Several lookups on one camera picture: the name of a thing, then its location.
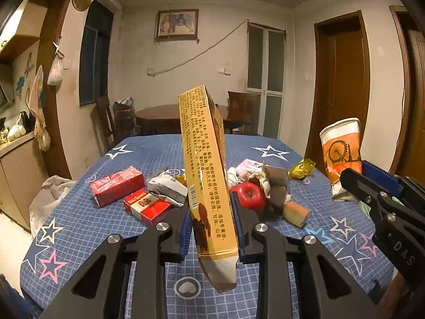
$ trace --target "framed picture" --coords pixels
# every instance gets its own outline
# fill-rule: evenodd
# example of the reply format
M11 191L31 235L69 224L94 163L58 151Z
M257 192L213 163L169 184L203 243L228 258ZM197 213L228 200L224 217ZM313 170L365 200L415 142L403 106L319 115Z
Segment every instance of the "framed picture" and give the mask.
M199 10L160 10L156 17L155 39L176 41L198 40Z

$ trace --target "round wooden table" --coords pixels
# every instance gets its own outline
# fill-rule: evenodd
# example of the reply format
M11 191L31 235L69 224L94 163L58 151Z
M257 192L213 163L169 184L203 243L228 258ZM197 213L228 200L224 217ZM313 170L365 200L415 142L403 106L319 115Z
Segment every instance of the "round wooden table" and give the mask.
M233 129L244 124L244 113L237 108L216 105L223 119L224 129L232 134ZM180 115L178 104L159 105L139 110L137 123L144 134L180 134Z

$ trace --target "checkered tablecloth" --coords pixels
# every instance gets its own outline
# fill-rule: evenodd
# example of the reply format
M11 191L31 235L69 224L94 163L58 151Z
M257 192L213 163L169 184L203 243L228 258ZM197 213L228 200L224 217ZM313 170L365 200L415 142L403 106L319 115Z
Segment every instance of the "checkered tablecloth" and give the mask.
M301 159L277 139L226 135L227 166L237 166L245 158L286 168ZM99 209L89 187L90 182L131 165L146 177L163 167L168 167L172 175L182 173L181 136L125 139L77 182L40 229L21 265L21 288L33 305L46 308L108 235L118 233L125 238L141 234L146 229L124 211L122 200ZM291 181L290 190L295 202L311 209L306 225L300 229L278 218L268 224L286 236L315 235L365 291L373 287L373 280L390 281L393 266L374 246L371 236L375 226L355 203L332 202L328 179L317 170L304 182ZM237 287L227 293L218 293L202 273L192 237L184 263L166 266L168 318L255 318L258 265L238 266ZM295 279L292 266L289 267L292 309L294 318L298 318ZM131 312L134 270L135 264L128 288L127 318Z

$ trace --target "electrical cord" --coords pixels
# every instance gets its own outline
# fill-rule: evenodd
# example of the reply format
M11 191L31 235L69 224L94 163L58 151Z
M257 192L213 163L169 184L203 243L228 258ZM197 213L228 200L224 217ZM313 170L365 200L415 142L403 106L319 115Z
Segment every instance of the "electrical cord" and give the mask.
M162 74L162 73L166 73L169 72L171 70L175 70L176 68L179 68L181 66L184 66L186 63L189 63L193 60L195 60L196 58L198 58L199 56L205 54L208 50L213 49L216 45L218 45L219 43L223 42L227 37L229 37L231 34L233 34L238 28L240 28L243 24L245 24L246 22L249 22L248 19L245 19L243 22L241 22L237 27L235 27L231 32L229 32L226 36L224 36L222 39L220 39L218 42L216 42L215 44L213 44L212 46L208 47L207 49L205 49L202 53L199 53L198 55L186 60L184 63L180 63L180 65L176 65L174 67L168 68L166 70L160 70L158 72L154 72L154 73L148 73L148 76L156 76L158 74Z

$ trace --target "red apple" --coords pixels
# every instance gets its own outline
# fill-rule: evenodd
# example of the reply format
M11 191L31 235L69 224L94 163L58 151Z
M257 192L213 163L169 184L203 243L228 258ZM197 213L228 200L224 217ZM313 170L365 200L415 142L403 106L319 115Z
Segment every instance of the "red apple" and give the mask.
M243 208L254 210L260 217L266 207L266 197L260 186L252 182L239 183L229 189L229 193L237 192Z

